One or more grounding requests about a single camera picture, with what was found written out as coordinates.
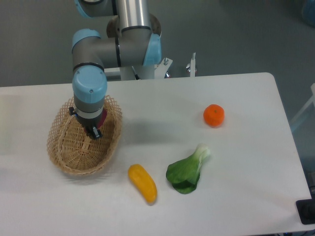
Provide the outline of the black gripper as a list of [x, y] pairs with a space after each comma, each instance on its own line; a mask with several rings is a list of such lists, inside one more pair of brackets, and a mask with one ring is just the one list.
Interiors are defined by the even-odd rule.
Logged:
[[85, 113], [77, 108], [69, 107], [69, 114], [75, 116], [77, 121], [82, 125], [87, 134], [91, 134], [94, 140], [103, 137], [103, 134], [97, 124], [101, 118], [103, 108], [93, 113]]

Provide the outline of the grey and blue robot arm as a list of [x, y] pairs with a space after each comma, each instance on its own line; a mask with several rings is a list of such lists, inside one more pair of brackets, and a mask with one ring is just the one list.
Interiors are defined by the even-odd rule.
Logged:
[[86, 18], [116, 16], [119, 33], [101, 38], [99, 32], [81, 29], [72, 38], [74, 107], [76, 117], [91, 139], [102, 137], [100, 127], [107, 112], [106, 68], [153, 66], [161, 61], [160, 36], [153, 33], [146, 0], [77, 0], [78, 12]]

